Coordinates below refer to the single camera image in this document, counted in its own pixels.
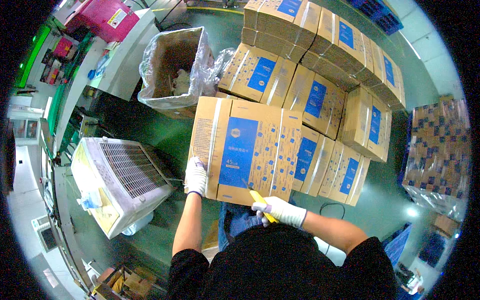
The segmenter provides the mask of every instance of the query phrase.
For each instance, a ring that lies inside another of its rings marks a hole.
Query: gloved hand
[[[198,156],[190,158],[185,170],[185,186],[188,193],[195,192],[201,197],[205,195],[205,185],[207,182],[207,172],[205,164]]]
[[[261,202],[255,202],[252,204],[252,210],[257,211],[257,217],[262,219],[264,227],[267,227],[268,224],[270,224],[270,221],[264,216],[264,213],[271,214],[274,218],[279,220],[280,223],[292,225],[297,228],[302,227],[305,216],[307,215],[307,210],[305,208],[291,205],[278,197],[265,197],[264,200],[268,204]]]

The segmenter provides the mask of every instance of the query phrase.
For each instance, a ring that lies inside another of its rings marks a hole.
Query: jeans
[[[292,197],[288,203],[297,206]],[[218,216],[218,251],[223,251],[237,235],[256,225],[262,225],[262,220],[250,206],[222,202]]]

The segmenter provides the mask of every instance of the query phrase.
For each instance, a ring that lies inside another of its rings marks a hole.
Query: green floor
[[[398,33],[385,36],[362,14],[341,1],[314,2],[331,9],[357,26],[401,66],[408,110],[435,101],[438,93],[431,78],[402,36]],[[163,19],[166,13],[167,11],[156,12],[157,18]],[[189,9],[180,15],[172,15],[162,26],[204,26],[214,55],[224,48],[236,47],[240,42],[243,23],[241,14]],[[182,176],[193,120],[172,120],[137,101],[125,102],[112,98],[105,101],[104,123],[116,138],[140,141],[161,150],[164,159],[170,161],[172,176]],[[358,204],[356,207],[346,205],[345,220],[359,226],[369,236],[380,239],[403,227],[406,222],[412,222],[413,230],[401,258],[405,265],[409,265],[420,250],[433,213],[410,202],[404,190],[396,183],[405,150],[406,124],[406,113],[395,112],[388,163],[370,164]],[[78,191],[72,187],[69,193],[71,214],[77,229],[76,238],[87,257],[95,259],[102,269],[120,263],[142,264],[155,270],[160,276],[167,274],[173,237],[185,200],[181,188],[155,210],[154,220],[147,227],[132,237],[119,235],[113,240],[108,240],[93,218],[76,204],[75,193]],[[294,192],[293,197],[299,206],[317,213],[323,203],[331,202],[323,197],[314,198],[299,192]],[[219,203],[216,201],[203,201],[204,234],[211,222],[217,218],[218,208]],[[414,208],[419,215],[407,215],[408,208]],[[340,217],[341,209],[339,206],[331,206],[323,213],[326,216]]]

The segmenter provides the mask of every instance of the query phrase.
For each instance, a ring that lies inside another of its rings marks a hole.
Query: black t-shirt
[[[288,225],[252,227],[212,263],[193,249],[173,258],[169,299],[395,299],[392,265],[378,238],[337,267],[312,235]]]

